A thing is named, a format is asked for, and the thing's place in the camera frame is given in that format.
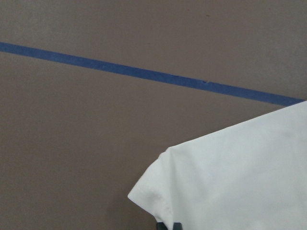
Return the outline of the cream white t-shirt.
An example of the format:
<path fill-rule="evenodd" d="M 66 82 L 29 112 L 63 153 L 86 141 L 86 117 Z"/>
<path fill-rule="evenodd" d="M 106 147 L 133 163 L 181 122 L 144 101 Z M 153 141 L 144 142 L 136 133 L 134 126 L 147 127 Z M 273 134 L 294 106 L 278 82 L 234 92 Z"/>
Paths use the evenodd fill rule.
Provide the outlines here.
<path fill-rule="evenodd" d="M 171 230 L 304 230 L 307 104 L 169 147 L 128 194 Z"/>

